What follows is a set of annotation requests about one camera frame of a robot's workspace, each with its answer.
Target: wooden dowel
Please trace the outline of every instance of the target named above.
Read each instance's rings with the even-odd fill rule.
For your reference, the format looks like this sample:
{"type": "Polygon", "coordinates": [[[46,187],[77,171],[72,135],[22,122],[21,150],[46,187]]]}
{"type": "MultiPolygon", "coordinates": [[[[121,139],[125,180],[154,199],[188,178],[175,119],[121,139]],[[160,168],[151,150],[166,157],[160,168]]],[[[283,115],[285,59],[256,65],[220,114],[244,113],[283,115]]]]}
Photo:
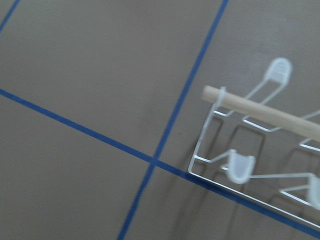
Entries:
{"type": "MultiPolygon", "coordinates": [[[[215,103],[219,93],[220,89],[212,86],[205,86],[202,93],[202,99],[209,103],[215,103]]],[[[320,142],[320,125],[301,117],[279,111],[272,107],[227,92],[223,97],[221,107],[234,110],[240,114],[248,115],[267,124],[280,127],[320,142]]]]}

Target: gray floor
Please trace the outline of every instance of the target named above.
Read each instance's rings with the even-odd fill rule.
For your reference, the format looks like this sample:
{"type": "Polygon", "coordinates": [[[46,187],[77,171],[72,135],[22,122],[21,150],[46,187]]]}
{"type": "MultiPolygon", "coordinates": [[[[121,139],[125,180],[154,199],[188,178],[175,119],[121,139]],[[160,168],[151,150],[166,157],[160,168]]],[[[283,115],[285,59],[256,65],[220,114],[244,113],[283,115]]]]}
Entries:
{"type": "MultiPolygon", "coordinates": [[[[13,2],[0,2],[1,19],[13,2]]],[[[0,34],[0,87],[152,156],[220,4],[22,0],[0,34]]],[[[317,110],[319,9],[317,0],[230,0],[160,160],[187,171],[210,107],[204,85],[245,96],[277,57],[293,72],[269,106],[297,116],[317,110]]],[[[5,97],[0,107],[0,238],[116,239],[148,163],[5,97]]],[[[302,137],[240,119],[216,118],[203,154],[236,148],[257,157],[258,174],[318,173],[320,156],[298,147],[302,137]]],[[[215,169],[203,174],[320,224],[319,211],[277,193],[292,182],[232,185],[215,169]]],[[[315,239],[157,168],[126,239],[260,240],[270,232],[315,239]]]]}

